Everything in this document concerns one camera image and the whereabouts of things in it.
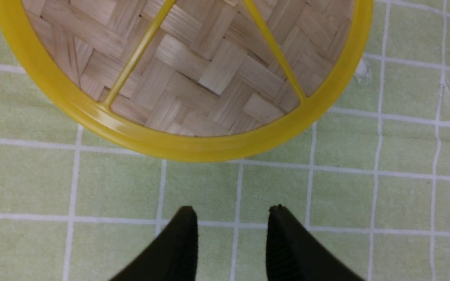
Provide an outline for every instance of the yellow steamer rim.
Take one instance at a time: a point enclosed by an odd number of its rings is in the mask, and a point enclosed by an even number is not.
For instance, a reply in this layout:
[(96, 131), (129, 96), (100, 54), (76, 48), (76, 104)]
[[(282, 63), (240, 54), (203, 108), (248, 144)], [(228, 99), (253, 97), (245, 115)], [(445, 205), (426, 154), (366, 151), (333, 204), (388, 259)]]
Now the yellow steamer rim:
[(22, 1), (0, 0), (0, 29), (34, 82), (56, 106), (86, 128), (145, 155), (185, 162), (218, 162), (263, 153), (292, 139), (319, 119), (352, 79), (364, 53), (373, 13), (373, 0), (355, 0), (350, 32), (339, 59), (318, 89), (307, 97), (258, 7), (253, 0), (243, 2), (300, 103), (293, 111), (272, 123), (246, 133), (222, 137), (173, 135), (142, 126), (111, 110), (111, 105), (175, 5), (175, 0), (164, 1), (133, 56), (102, 102), (90, 98), (59, 68), (36, 35)]

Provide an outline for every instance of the grid pattern mat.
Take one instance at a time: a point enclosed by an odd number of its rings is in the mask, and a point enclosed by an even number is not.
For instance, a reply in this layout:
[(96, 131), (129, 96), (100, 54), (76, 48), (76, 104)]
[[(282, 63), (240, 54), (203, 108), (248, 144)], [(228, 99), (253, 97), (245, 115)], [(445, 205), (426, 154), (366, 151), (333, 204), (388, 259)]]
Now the grid pattern mat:
[(291, 142), (181, 164), (78, 127), (0, 34), (0, 281), (107, 280), (181, 205), (199, 280), (264, 281), (276, 203), (368, 280), (450, 280), (450, 0), (376, 2), (365, 58), (371, 83)]

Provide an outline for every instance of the yellow plastic ring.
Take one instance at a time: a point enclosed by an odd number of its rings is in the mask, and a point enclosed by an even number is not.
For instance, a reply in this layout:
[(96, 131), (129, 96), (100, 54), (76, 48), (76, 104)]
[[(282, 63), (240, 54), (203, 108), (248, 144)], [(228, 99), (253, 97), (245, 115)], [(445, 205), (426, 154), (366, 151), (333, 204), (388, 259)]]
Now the yellow plastic ring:
[(35, 34), (20, 0), (0, 0), (0, 29), (23, 68), (61, 110), (110, 141), (145, 155), (218, 162), (272, 149), (306, 130), (338, 99), (364, 53), (373, 0), (355, 0), (341, 56), (317, 91), (290, 114), (257, 130), (226, 137), (182, 137), (128, 121), (93, 101), (59, 69)]

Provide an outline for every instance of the yellow support bar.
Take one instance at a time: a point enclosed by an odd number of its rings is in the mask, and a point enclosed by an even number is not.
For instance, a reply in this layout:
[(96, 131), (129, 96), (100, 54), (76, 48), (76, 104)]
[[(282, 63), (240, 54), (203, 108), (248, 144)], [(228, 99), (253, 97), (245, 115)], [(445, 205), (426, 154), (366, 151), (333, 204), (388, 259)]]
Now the yellow support bar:
[[(125, 68), (119, 75), (118, 79), (112, 86), (111, 91), (107, 95), (107, 98), (105, 98), (104, 101), (100, 103), (100, 105), (107, 111), (111, 110), (112, 103), (114, 103), (114, 100), (118, 96), (119, 92), (121, 91), (121, 88), (126, 83), (128, 77), (130, 76), (131, 72), (135, 68), (136, 64), (140, 61), (141, 56), (143, 53), (145, 53), (145, 50), (147, 50), (150, 42), (154, 39), (154, 36), (157, 32), (157, 30), (161, 27), (164, 19), (168, 16), (169, 12), (171, 11), (171, 8), (173, 5), (175, 5), (176, 0), (166, 0), (155, 16), (154, 20), (148, 27), (147, 32), (143, 36), (143, 38), (140, 41), (139, 46), (136, 48), (135, 52), (133, 53), (132, 57), (126, 64)], [(295, 91), (296, 95), (300, 99), (300, 103), (303, 103), (307, 96), (305, 95), (302, 86), (298, 82), (298, 79), (296, 78), (295, 74), (293, 73), (293, 70), (289, 66), (288, 61), (286, 60), (286, 57), (284, 57), (284, 54), (282, 53), (282, 50), (280, 49), (279, 45), (277, 44), (277, 41), (273, 37), (272, 33), (270, 32), (270, 29), (266, 25), (266, 22), (264, 21), (263, 17), (261, 16), (258, 8), (256, 7), (253, 0), (244, 0), (245, 6), (248, 8), (252, 18), (255, 20), (255, 23), (257, 24), (261, 34), (265, 38), (268, 46), (270, 47), (273, 55), (279, 62), (280, 67), (284, 70), (284, 73), (286, 74), (286, 77), (288, 78), (289, 82), (291, 83), (291, 86), (293, 87), (293, 90)]]
[(272, 32), (270, 32), (270, 29), (266, 25), (265, 20), (258, 11), (255, 2), (253, 2), (253, 0), (244, 0), (244, 4), (248, 8), (248, 11), (250, 12), (252, 18), (255, 20), (255, 23), (257, 24), (259, 31), (261, 32), (261, 35), (263, 35), (263, 37), (265, 38), (266, 43), (272, 50), (273, 55), (277, 59), (277, 62), (279, 62), (280, 67), (286, 74), (286, 77), (288, 78), (287, 80), (289, 80), (291, 86), (293, 87), (293, 90), (300, 99), (300, 103), (304, 103), (305, 100), (307, 99), (307, 96), (305, 95), (302, 86), (300, 85), (298, 79), (293, 73), (291, 66), (289, 66), (286, 57), (284, 57), (284, 54), (282, 53), (282, 50), (277, 44), (277, 41), (273, 37)]
[(157, 13), (157, 15), (155, 16), (152, 23), (150, 23), (150, 26), (148, 27), (147, 32), (145, 33), (143, 38), (141, 39), (138, 48), (136, 48), (132, 57), (130, 58), (125, 68), (119, 75), (118, 79), (112, 86), (112, 89), (107, 95), (107, 98), (105, 98), (105, 100), (100, 103), (100, 105), (105, 110), (110, 112), (111, 106), (114, 103), (114, 100), (118, 96), (119, 92), (121, 91), (121, 88), (126, 83), (128, 77), (135, 68), (136, 64), (138, 64), (138, 62), (140, 61), (143, 53), (145, 53), (145, 51), (147, 50), (148, 46), (150, 45), (150, 42), (152, 42), (152, 40), (154, 39), (157, 30), (159, 29), (159, 27), (161, 27), (164, 19), (166, 19), (166, 17), (170, 13), (171, 8), (173, 7), (173, 5), (175, 5), (175, 2), (176, 0), (166, 0), (161, 9), (159, 10), (159, 12)]

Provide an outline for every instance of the woven bamboo base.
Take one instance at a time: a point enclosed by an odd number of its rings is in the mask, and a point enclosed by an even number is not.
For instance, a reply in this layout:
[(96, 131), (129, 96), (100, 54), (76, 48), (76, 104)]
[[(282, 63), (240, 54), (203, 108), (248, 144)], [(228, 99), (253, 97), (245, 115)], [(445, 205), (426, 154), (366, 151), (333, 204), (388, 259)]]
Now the woven bamboo base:
[[(64, 73), (102, 101), (164, 0), (23, 0)], [(256, 0), (307, 96), (346, 42), (353, 0)], [(175, 135), (248, 132), (299, 105), (242, 0), (178, 0), (112, 110)]]

